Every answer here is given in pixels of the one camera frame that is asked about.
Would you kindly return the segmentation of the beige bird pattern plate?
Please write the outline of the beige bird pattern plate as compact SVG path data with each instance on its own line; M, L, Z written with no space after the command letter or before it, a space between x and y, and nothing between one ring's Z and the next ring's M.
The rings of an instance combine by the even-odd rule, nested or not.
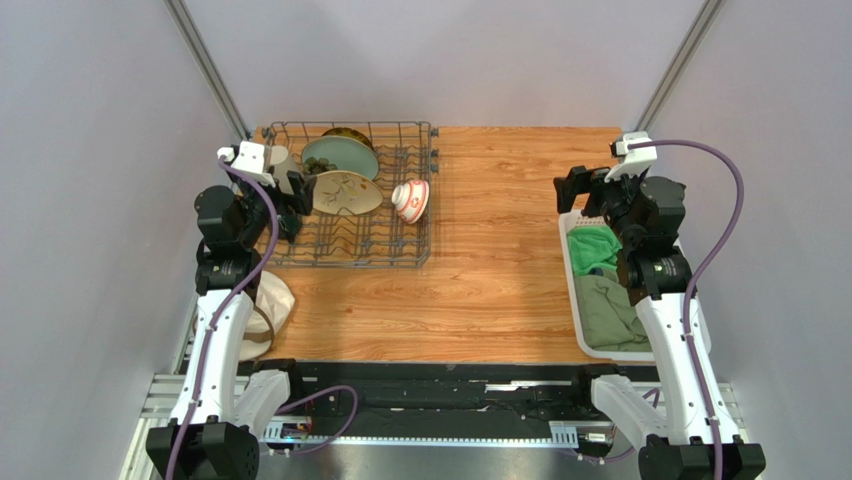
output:
M384 200L382 190L355 172L332 170L316 176L313 209L338 216L357 216L372 212Z

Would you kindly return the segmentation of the light blue flower plate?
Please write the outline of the light blue flower plate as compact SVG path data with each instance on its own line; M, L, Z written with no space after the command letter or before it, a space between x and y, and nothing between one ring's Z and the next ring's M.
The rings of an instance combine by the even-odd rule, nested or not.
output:
M338 170L345 170L373 180L380 166L376 153L361 142L343 136L324 136L309 142L302 158L325 158Z

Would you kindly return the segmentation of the yellow black patterned plate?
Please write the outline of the yellow black patterned plate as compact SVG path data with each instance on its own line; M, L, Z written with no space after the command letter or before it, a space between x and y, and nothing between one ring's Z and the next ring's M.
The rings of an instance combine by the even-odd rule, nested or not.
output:
M363 134L362 132L350 128L350 127L335 127L329 130L326 130L323 133L323 136L334 136L334 137L344 137L355 140L361 144L363 144L366 148L370 150L375 150L375 147L370 140L370 138Z

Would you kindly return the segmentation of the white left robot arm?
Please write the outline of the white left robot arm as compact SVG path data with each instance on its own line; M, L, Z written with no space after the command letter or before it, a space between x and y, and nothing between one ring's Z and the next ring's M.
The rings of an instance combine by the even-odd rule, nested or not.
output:
M166 425L152 428L145 449L164 479L254 479L260 442L290 396L285 371L253 375L236 394L240 351L261 272L274 248L255 247L263 230L279 230L283 194L269 174L230 173L240 194L213 186L195 199L202 240L196 251L195 340L185 380Z

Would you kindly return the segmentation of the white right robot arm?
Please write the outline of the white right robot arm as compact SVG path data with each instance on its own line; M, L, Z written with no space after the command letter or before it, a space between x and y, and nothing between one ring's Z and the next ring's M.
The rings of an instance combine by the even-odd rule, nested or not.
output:
M654 356L665 410L659 412L619 374L591 379L592 406L618 427L637 453L643 479L756 479L762 447L743 439L706 349L697 275L678 245L684 185L665 177L574 167L553 181L556 208L601 218L621 244L617 273Z

